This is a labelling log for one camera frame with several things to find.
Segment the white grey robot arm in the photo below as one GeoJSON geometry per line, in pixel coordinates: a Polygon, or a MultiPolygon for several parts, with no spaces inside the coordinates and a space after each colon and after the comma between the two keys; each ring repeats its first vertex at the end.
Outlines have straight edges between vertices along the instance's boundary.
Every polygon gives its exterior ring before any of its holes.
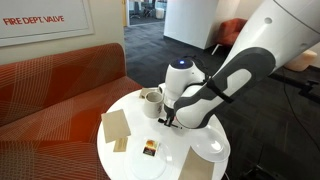
{"type": "Polygon", "coordinates": [[[233,102],[319,42],[320,0],[264,0],[213,76],[188,59],[168,65],[161,85],[166,113],[163,123],[205,127],[222,104],[233,102]]]}

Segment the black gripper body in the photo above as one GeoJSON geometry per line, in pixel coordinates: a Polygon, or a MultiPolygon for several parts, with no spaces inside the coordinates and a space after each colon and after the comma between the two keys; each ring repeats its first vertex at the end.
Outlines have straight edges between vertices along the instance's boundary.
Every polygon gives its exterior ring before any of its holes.
{"type": "Polygon", "coordinates": [[[164,110],[166,112],[166,119],[167,120],[172,120],[175,117],[175,113],[172,108],[169,108],[168,106],[164,106],[164,110]]]}

